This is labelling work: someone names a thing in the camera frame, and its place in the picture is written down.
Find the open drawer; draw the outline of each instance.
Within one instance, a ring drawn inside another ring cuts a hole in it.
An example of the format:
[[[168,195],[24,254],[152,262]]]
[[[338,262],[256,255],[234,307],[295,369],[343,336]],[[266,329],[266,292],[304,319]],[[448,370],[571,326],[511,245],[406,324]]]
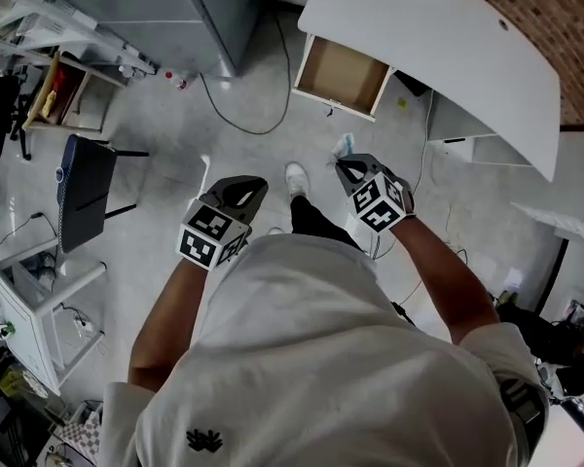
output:
[[[374,121],[394,69],[361,52],[308,35],[294,91]]]

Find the bottle with red cap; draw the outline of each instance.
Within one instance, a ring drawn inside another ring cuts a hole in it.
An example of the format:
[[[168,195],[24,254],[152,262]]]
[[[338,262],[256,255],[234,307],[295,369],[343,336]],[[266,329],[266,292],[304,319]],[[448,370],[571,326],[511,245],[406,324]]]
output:
[[[166,71],[164,77],[167,78],[171,84],[178,90],[185,90],[188,87],[188,82],[182,78],[178,73]]]

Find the white box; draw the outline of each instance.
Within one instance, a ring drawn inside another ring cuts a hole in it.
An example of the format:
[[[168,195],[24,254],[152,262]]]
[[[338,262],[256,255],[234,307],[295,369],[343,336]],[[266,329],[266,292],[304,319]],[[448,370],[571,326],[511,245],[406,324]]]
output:
[[[229,260],[244,245],[249,226],[194,199],[180,226],[176,252],[208,270]]]
[[[357,218],[379,233],[407,216],[403,192],[408,191],[380,172],[348,201]]]

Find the curved white table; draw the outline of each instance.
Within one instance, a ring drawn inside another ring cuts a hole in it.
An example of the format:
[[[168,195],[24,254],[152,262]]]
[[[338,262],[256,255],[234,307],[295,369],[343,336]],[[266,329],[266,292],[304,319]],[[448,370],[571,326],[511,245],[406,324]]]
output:
[[[413,76],[553,179],[561,122],[558,74],[484,0],[309,0],[299,28]]]

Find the forearm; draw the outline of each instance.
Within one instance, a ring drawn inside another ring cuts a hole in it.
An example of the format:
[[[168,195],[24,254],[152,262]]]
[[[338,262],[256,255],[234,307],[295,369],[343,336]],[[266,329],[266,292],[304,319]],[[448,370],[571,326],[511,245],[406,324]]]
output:
[[[207,271],[182,260],[136,337],[128,382],[158,391],[188,350]]]
[[[409,252],[454,343],[477,327],[498,323],[483,284],[424,223],[408,218],[391,231]]]

